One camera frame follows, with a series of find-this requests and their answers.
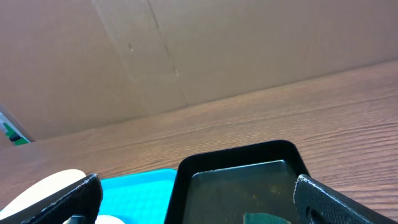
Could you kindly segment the white plate with centre stain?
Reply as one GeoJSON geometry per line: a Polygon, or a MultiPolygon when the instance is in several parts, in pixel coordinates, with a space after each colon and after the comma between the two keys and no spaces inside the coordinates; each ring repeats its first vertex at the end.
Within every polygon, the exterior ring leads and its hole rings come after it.
{"type": "Polygon", "coordinates": [[[68,187],[86,177],[78,169],[68,169],[54,173],[29,187],[1,210],[1,219],[5,219],[21,210],[41,201],[42,199],[68,187]]]}

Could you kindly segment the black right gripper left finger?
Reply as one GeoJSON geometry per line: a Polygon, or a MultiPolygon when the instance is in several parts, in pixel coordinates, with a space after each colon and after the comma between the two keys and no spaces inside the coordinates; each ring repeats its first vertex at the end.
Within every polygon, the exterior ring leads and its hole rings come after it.
{"type": "Polygon", "coordinates": [[[2,219],[1,224],[95,224],[102,199],[101,181],[90,174],[2,219]]]}

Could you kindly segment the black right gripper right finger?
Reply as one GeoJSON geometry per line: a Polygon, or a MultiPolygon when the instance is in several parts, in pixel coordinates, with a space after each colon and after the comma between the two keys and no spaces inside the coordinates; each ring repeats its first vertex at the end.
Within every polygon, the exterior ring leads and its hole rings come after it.
{"type": "Polygon", "coordinates": [[[397,224],[304,174],[296,181],[294,205],[300,223],[397,224]]]}

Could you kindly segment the yellow green scrub sponge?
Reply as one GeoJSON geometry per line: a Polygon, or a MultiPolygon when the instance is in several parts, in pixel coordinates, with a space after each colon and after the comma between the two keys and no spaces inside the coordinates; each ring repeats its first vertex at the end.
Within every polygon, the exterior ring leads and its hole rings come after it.
{"type": "Polygon", "coordinates": [[[268,213],[245,213],[244,224],[291,224],[286,219],[268,213]]]}

